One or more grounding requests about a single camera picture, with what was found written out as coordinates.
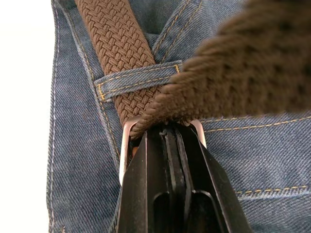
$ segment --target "clip jaw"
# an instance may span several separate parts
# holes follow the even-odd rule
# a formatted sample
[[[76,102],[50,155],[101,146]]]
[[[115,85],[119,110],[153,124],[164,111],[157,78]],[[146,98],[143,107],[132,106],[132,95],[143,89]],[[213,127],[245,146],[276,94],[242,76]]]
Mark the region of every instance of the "clip jaw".
[[[170,123],[145,132],[120,174],[118,233],[251,232],[224,169],[197,129],[203,132],[195,124]]]

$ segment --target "woven elastic belt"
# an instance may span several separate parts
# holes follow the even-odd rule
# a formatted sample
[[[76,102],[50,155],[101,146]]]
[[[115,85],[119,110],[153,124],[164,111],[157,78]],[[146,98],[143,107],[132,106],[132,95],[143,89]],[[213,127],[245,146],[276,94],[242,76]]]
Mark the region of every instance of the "woven elastic belt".
[[[128,0],[75,0],[104,74],[155,64]],[[311,1],[250,0],[170,84],[114,98],[137,137],[168,119],[311,109]]]
[[[154,65],[128,0],[75,0],[105,75]],[[159,93],[150,87],[113,98],[121,124],[142,115]]]

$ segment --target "jeans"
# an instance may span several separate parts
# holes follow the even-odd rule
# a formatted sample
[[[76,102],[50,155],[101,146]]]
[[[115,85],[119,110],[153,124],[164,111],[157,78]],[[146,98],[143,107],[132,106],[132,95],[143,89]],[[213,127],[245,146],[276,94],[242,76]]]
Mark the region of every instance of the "jeans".
[[[240,0],[130,0],[157,65],[104,75],[73,1],[52,0],[47,206],[52,233],[116,223],[122,127],[112,97],[163,85]],[[311,232],[311,112],[201,120],[255,233]]]

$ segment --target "belt buckle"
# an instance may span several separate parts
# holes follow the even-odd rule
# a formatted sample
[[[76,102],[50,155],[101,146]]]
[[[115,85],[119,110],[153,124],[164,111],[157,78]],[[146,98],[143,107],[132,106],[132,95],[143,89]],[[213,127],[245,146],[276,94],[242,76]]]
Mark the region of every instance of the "belt buckle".
[[[136,125],[139,119],[140,119],[140,116],[135,116],[131,119],[128,119],[128,121],[124,125],[123,135],[122,135],[122,144],[121,144],[120,169],[119,169],[119,181],[120,181],[121,186],[123,184],[123,178],[124,178],[124,174],[126,172],[127,163],[128,163],[130,131]],[[199,120],[193,120],[190,122],[190,124],[195,127],[200,142],[206,148],[205,135],[204,135],[204,130],[203,130],[203,126],[201,122]]]

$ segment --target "woven texture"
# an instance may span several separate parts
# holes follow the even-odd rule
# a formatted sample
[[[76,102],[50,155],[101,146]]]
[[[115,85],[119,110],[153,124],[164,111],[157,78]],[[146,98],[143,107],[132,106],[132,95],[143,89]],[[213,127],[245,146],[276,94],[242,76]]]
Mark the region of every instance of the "woven texture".
[[[310,109],[311,1],[249,1],[170,83],[132,136],[166,120]]]
[[[155,64],[128,0],[75,2],[105,75]],[[151,87],[115,97],[121,124],[142,115],[157,93],[158,87]]]

